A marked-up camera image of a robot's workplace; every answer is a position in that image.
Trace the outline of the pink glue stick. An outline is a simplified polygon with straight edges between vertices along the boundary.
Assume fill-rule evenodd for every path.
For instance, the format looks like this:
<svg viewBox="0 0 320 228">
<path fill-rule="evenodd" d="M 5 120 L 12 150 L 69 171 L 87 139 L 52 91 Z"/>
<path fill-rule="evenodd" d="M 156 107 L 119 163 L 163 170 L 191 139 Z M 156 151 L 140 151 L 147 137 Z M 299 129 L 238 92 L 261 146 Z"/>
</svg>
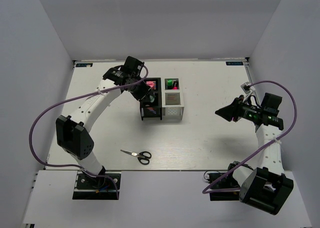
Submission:
<svg viewBox="0 0 320 228">
<path fill-rule="evenodd" d="M 147 81 L 146 84 L 150 87 L 150 88 L 154 88 L 155 84 L 153 81 Z"/>
</svg>

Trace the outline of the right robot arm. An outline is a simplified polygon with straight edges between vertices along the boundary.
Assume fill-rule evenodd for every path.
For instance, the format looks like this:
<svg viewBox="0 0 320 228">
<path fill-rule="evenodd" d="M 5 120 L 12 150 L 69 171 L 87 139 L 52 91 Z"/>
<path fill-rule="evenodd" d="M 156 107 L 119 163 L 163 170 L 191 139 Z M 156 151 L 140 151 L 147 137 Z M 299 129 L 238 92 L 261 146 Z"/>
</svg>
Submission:
<svg viewBox="0 0 320 228">
<path fill-rule="evenodd" d="M 284 129 L 283 120 L 278 117 L 282 97 L 266 93 L 260 105 L 253 105 L 250 99 L 249 95 L 241 95 L 215 114 L 229 122 L 241 118 L 253 122 L 258 146 L 268 142 L 271 145 L 259 152 L 256 168 L 248 164 L 236 168 L 238 162 L 234 161 L 228 167 L 230 172 L 213 188 L 224 192 L 235 188 L 240 202 L 277 215 L 294 188 L 293 180 L 285 176 L 278 139 Z"/>
</svg>

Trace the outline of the green highlighter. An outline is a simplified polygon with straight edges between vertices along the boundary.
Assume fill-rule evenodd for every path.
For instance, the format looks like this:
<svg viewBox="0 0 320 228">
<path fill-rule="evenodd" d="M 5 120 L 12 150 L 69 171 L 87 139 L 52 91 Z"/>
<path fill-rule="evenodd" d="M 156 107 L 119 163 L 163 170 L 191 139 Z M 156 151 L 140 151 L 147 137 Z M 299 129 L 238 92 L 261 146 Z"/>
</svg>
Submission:
<svg viewBox="0 0 320 228">
<path fill-rule="evenodd" d="M 174 87 L 174 81 L 172 80 L 172 79 L 169 79 L 169 80 L 167 80 L 167 89 L 173 89 L 173 87 Z"/>
</svg>

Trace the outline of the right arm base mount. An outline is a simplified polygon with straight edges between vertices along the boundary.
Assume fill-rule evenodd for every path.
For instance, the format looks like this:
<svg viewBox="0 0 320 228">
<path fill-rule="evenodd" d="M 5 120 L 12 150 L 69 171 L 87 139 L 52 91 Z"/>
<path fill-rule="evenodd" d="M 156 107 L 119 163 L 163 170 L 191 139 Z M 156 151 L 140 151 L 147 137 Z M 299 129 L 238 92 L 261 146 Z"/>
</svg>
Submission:
<svg viewBox="0 0 320 228">
<path fill-rule="evenodd" d="M 203 179 L 210 184 L 214 180 L 216 180 L 220 176 L 222 176 L 223 174 L 224 174 L 224 172 L 220 172 L 220 171 L 205 171 L 205 173 L 203 175 Z M 231 189 L 231 188 L 237 188 L 237 190 L 236 191 L 211 193 L 209 195 L 210 201 L 212 201 L 212 202 L 238 201 L 240 186 L 233 177 L 228 176 L 226 178 L 223 178 L 222 180 L 217 182 L 215 185 L 213 185 L 210 189 L 211 190 L 219 190 L 219 189 L 225 190 L 225 189 Z"/>
</svg>

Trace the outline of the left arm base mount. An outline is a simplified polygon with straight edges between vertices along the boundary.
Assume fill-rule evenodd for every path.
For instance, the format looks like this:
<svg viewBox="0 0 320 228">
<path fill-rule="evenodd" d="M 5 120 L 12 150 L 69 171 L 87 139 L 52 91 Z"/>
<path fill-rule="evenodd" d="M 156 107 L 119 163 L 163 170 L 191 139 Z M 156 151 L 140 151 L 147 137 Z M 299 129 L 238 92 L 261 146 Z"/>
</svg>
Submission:
<svg viewBox="0 0 320 228">
<path fill-rule="evenodd" d="M 78 172 L 75 180 L 73 200 L 117 200 L 113 182 L 108 178 L 90 178 Z"/>
</svg>

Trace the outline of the black handled scissors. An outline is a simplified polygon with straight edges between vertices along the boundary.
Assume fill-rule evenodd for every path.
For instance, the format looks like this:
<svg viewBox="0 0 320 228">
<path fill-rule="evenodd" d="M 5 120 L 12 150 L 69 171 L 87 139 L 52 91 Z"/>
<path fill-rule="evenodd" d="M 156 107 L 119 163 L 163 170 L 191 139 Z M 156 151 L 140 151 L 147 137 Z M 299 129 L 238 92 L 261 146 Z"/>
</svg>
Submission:
<svg viewBox="0 0 320 228">
<path fill-rule="evenodd" d="M 152 158 L 151 153 L 148 151 L 136 153 L 136 152 L 126 151 L 126 150 L 121 150 L 121 152 L 128 154 L 130 156 L 136 157 L 142 165 L 148 165 L 150 163 L 150 159 Z"/>
</svg>

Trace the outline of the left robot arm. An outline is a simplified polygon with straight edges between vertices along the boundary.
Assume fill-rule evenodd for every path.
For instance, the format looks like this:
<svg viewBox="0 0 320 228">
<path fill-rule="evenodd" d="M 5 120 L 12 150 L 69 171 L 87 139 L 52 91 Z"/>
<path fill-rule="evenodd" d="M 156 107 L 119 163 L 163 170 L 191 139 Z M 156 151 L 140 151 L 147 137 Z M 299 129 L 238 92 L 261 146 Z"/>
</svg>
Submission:
<svg viewBox="0 0 320 228">
<path fill-rule="evenodd" d="M 79 108 L 67 116 L 60 115 L 56 120 L 57 144 L 76 160 L 96 188 L 105 184 L 106 170 L 93 153 L 91 128 L 125 91 L 137 101 L 154 102 L 154 92 L 141 77 L 144 67 L 144 62 L 128 56 L 123 65 L 112 67 L 103 75 L 94 94 Z"/>
</svg>

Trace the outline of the pink correction tape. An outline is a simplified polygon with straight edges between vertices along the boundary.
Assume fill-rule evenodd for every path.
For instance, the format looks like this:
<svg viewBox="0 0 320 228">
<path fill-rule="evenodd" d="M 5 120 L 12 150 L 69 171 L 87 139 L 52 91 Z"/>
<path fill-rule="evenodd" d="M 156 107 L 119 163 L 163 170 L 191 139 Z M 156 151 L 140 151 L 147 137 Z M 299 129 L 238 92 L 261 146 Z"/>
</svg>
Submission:
<svg viewBox="0 0 320 228">
<path fill-rule="evenodd" d="M 145 108 L 146 113 L 151 115 L 159 115 L 160 114 L 160 109 L 158 107 L 146 107 Z"/>
</svg>

